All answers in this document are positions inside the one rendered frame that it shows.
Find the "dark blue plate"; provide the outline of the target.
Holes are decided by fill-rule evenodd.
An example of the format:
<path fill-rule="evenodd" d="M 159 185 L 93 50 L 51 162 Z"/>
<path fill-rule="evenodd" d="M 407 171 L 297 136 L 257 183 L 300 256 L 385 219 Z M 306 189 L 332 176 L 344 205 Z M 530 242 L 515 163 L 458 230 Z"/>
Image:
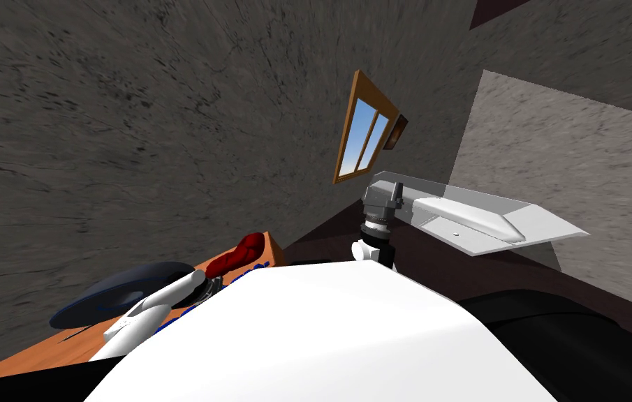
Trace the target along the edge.
<path fill-rule="evenodd" d="M 141 299 L 185 277 L 194 267 L 184 262 L 155 262 L 118 272 L 91 286 L 49 321 L 55 329 L 96 325 L 125 314 Z"/>

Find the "wooden framed window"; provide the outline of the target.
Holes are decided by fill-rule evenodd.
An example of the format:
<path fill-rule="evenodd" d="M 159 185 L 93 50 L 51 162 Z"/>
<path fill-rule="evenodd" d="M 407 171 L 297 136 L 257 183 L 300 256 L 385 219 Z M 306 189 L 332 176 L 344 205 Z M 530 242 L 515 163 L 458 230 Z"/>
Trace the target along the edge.
<path fill-rule="evenodd" d="M 390 99 L 364 71 L 356 70 L 332 181 L 338 184 L 370 172 L 398 117 Z"/>

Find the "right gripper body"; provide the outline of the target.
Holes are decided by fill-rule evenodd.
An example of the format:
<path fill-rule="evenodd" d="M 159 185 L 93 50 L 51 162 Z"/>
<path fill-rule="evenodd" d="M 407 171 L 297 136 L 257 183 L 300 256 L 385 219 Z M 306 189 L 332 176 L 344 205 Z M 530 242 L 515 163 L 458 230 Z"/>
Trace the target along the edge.
<path fill-rule="evenodd" d="M 395 211 L 404 204 L 403 183 L 395 182 L 390 190 L 379 190 L 371 185 L 362 199 L 367 221 L 387 223 L 395 217 Z"/>

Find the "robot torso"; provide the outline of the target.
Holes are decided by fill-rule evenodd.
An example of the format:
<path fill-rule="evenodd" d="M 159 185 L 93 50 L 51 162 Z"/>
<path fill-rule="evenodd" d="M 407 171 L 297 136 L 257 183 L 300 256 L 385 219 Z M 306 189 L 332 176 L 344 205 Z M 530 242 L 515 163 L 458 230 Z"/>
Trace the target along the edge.
<path fill-rule="evenodd" d="M 374 261 L 249 272 L 85 402 L 556 402 L 453 300 Z"/>

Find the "red lumpy thing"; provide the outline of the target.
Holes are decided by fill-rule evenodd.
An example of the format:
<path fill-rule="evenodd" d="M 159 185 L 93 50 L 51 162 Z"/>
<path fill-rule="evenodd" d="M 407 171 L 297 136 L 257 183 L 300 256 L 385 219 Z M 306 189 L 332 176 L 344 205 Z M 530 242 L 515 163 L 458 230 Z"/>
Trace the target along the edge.
<path fill-rule="evenodd" d="M 211 261 L 205 268 L 208 279 L 224 276 L 228 272 L 251 264 L 261 257 L 265 249 L 265 235 L 255 232 L 245 236 L 236 248 Z"/>

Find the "blue and white flat thing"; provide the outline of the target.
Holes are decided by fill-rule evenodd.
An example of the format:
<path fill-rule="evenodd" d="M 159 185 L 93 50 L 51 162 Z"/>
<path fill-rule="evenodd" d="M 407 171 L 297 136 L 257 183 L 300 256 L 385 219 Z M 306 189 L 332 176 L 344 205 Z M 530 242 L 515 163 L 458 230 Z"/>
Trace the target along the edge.
<path fill-rule="evenodd" d="M 227 281 L 226 283 L 224 283 L 225 287 L 228 287 L 231 283 L 235 282 L 236 280 L 238 280 L 239 278 L 242 278 L 243 276 L 247 275 L 248 272 L 254 271 L 256 269 L 262 269 L 264 267 L 268 267 L 270 265 L 270 263 L 268 261 L 266 261 L 264 264 L 255 264 L 253 267 L 250 267 L 249 269 L 243 271 L 241 274 L 238 274 L 235 278 L 233 278 L 230 281 Z M 203 302 L 205 302 L 206 299 L 209 299 L 210 297 L 213 297 L 213 295 L 204 295 L 205 293 L 205 288 L 206 288 L 206 284 L 205 282 L 202 283 L 201 285 L 199 285 L 195 291 L 193 292 L 192 295 L 189 295 L 187 297 L 187 300 L 189 302 L 191 302 L 191 305 L 185 310 L 183 311 L 179 316 L 175 316 L 174 318 L 169 319 L 168 321 L 164 322 L 155 332 L 155 334 L 159 333 L 160 331 L 162 331 L 162 329 L 166 328 L 168 325 L 170 325 L 171 323 L 173 323 L 174 321 L 178 320 L 181 316 L 187 314 L 189 311 L 192 311 L 195 307 L 201 305 Z"/>

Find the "small brown wall picture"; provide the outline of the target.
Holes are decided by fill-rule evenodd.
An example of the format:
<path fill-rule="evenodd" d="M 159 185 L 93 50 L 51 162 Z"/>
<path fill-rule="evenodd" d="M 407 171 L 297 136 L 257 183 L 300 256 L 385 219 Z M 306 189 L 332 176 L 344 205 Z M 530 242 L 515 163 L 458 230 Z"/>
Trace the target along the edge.
<path fill-rule="evenodd" d="M 383 150 L 392 150 L 395 148 L 395 145 L 402 136 L 402 133 L 404 132 L 408 122 L 408 119 L 402 114 L 398 116 L 397 121 L 395 122 L 395 125 L 393 126 L 392 131 L 388 136 L 388 139 L 383 145 Z"/>

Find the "orange wooden table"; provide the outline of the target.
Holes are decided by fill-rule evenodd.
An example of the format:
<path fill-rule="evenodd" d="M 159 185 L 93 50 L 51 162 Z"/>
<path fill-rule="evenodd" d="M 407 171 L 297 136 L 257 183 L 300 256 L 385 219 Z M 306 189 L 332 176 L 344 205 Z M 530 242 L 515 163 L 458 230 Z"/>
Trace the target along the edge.
<path fill-rule="evenodd" d="M 269 232 L 265 232 L 264 236 L 265 248 L 262 255 L 251 265 L 227 272 L 223 277 L 224 285 L 230 284 L 257 265 L 273 267 L 286 264 L 283 250 L 273 236 Z M 94 326 L 59 332 L 1 361 L 0 377 L 86 362 L 105 345 L 103 333 L 118 320 L 119 317 L 116 317 Z"/>

